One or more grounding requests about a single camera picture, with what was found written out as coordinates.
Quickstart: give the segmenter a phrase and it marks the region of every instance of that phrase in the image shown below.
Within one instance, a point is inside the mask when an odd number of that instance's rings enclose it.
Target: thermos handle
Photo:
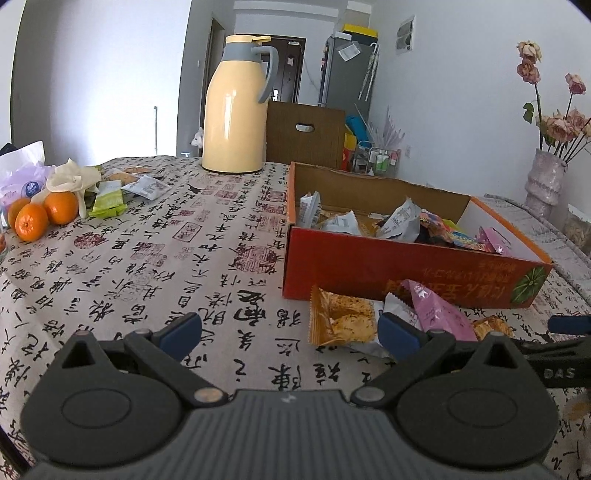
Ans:
[[[265,100],[269,97],[269,94],[273,88],[275,77],[277,77],[277,70],[279,68],[279,53],[277,53],[277,49],[275,47],[271,47],[270,45],[252,47],[251,51],[253,53],[268,53],[271,57],[271,65],[269,66],[269,71],[267,72],[267,83],[265,84],[265,87],[261,92],[261,96],[258,99],[259,103],[265,103]]]

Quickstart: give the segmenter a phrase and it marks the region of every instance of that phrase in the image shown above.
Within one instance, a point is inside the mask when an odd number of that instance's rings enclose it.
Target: calligraphy tablecloth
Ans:
[[[120,158],[105,167],[136,164],[172,189],[154,202],[126,194],[120,217],[77,219],[33,244],[8,235],[12,249],[0,264],[0,426],[27,458],[22,405],[79,329],[118,339],[198,312],[202,341],[182,364],[230,393],[340,388],[348,395],[391,366],[347,348],[310,346],[308,303],[282,298],[288,166],[268,163],[244,176],[174,157]],[[517,337],[540,342],[554,339],[551,314],[571,312],[591,308],[557,273],[527,310],[466,311],[498,314]],[[562,407],[574,390],[551,394]],[[547,464],[564,477],[580,468],[577,446],[588,421],[560,426]],[[16,477],[6,461],[2,474]]]

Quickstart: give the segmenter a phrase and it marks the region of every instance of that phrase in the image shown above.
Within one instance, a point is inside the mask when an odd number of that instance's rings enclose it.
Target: snack packet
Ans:
[[[476,334],[466,316],[435,292],[413,280],[405,280],[402,286],[410,291],[418,321],[425,332],[443,329],[457,340],[475,342]]]
[[[320,229],[325,232],[348,233],[350,235],[361,236],[359,224],[357,223],[357,218],[355,217],[353,210],[344,215],[335,215],[334,217],[329,218],[320,225]]]
[[[472,323],[474,333],[479,340],[484,340],[484,337],[488,332],[501,332],[507,335],[507,337],[513,338],[513,330],[502,318],[497,315],[491,315],[482,320],[477,320]]]
[[[143,167],[141,165],[135,165],[133,167],[127,167],[124,172],[125,173],[131,173],[131,174],[137,174],[137,173],[150,173],[152,171],[151,168],[149,167]]]
[[[480,227],[476,239],[485,244],[490,252],[496,252],[503,257],[511,256],[511,242],[502,236],[495,228]]]
[[[486,244],[477,241],[475,238],[466,235],[465,233],[451,231],[449,232],[449,236],[452,239],[453,245],[455,245],[456,247],[466,248],[468,250],[478,250],[480,252],[494,253],[494,249],[488,247]]]
[[[318,222],[322,207],[320,206],[320,193],[314,192],[304,195],[300,199],[300,211],[296,226],[312,228]]]
[[[129,185],[139,180],[139,177],[131,173],[124,172],[118,168],[112,168],[103,173],[103,179],[106,181],[120,180],[122,185]]]
[[[413,243],[421,228],[421,207],[410,198],[398,207],[376,233],[376,238],[391,238],[398,242]]]
[[[421,210],[421,226],[427,229],[429,242],[434,244],[451,244],[452,239],[449,230],[439,215],[427,210]]]
[[[127,205],[123,203],[121,180],[102,181],[98,185],[98,191],[89,216],[110,218],[121,215],[127,210]]]
[[[399,319],[404,320],[418,330],[423,329],[421,323],[418,321],[416,312],[393,293],[386,295],[384,311],[396,315]]]
[[[378,334],[380,301],[337,295],[312,288],[309,341],[312,345],[347,345],[371,342]]]
[[[138,181],[124,185],[121,187],[121,190],[135,193],[148,200],[155,200],[164,195],[171,188],[170,185],[166,185],[163,181],[144,175],[143,177],[140,177]]]

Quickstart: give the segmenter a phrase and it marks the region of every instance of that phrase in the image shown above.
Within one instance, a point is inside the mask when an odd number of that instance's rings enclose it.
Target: orange snack wrapper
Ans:
[[[472,323],[472,328],[479,340],[484,340],[488,332],[501,332],[507,335],[507,337],[513,338],[511,327],[509,327],[506,321],[496,315],[491,315]]]
[[[312,345],[370,342],[378,334],[374,302],[312,288],[308,339]]]

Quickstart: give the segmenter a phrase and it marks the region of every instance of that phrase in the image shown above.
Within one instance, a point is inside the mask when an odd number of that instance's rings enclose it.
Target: plastic bag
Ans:
[[[377,238],[390,238],[398,242],[413,243],[421,228],[421,207],[410,198],[398,207],[376,233]]]

